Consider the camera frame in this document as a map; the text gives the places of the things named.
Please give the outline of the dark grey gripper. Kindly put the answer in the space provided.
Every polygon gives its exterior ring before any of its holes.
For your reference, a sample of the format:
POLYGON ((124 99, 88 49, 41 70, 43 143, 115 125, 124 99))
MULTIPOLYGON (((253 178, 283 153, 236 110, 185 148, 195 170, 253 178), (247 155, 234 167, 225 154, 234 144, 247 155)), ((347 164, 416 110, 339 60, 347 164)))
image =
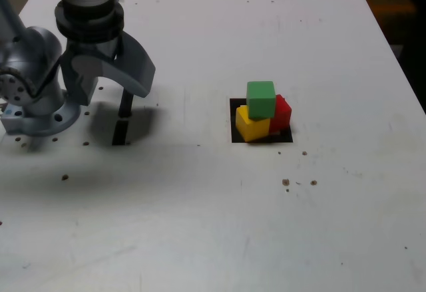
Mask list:
POLYGON ((145 98, 150 93, 156 67, 142 45, 128 33, 122 32, 102 43, 67 40, 61 56, 63 80, 69 98, 88 106, 95 91, 98 76, 111 79, 129 93, 145 98), (100 54, 101 61, 83 53, 100 54))

